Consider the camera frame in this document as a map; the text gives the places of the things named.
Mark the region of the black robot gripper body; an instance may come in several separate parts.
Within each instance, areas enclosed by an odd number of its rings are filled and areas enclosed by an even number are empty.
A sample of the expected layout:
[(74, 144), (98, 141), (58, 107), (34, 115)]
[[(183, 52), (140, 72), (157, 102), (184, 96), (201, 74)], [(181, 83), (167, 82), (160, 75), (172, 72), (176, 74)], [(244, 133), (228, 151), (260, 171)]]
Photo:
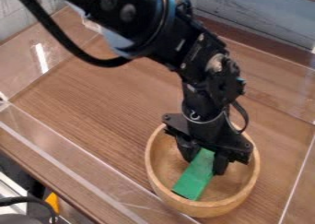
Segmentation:
[(253, 152), (253, 144), (236, 131), (227, 119), (228, 112), (221, 111), (208, 121), (193, 121), (183, 113), (167, 113), (163, 116), (165, 132), (175, 137), (183, 136), (193, 139), (200, 148), (228, 157), (228, 161), (247, 164)]

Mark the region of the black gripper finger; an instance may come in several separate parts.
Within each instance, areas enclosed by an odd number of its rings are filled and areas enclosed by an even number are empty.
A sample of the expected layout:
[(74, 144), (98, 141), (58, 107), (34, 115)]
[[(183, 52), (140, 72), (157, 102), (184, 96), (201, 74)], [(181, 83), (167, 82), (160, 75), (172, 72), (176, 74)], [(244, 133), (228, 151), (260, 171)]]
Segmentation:
[(212, 171), (215, 175), (223, 175), (228, 167), (228, 157), (216, 153), (213, 156)]
[(197, 142), (188, 137), (177, 136), (176, 143), (179, 152), (181, 153), (181, 157), (187, 162), (191, 162), (196, 157), (197, 152), (200, 151)]

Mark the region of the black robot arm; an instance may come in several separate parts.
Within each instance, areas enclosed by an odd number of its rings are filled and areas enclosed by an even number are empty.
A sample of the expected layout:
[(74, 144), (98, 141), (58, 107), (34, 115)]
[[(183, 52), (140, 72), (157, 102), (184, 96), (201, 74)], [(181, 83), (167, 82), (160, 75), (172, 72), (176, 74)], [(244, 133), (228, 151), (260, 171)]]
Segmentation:
[(183, 158), (192, 161), (201, 149), (213, 152), (212, 172), (225, 173), (231, 162), (245, 164), (252, 143), (235, 128), (229, 110), (244, 111), (237, 98), (245, 81), (229, 58), (225, 43), (195, 19), (189, 0), (65, 0), (102, 27), (117, 53), (112, 60), (86, 58), (114, 67), (147, 57), (181, 80), (181, 111), (163, 117)]

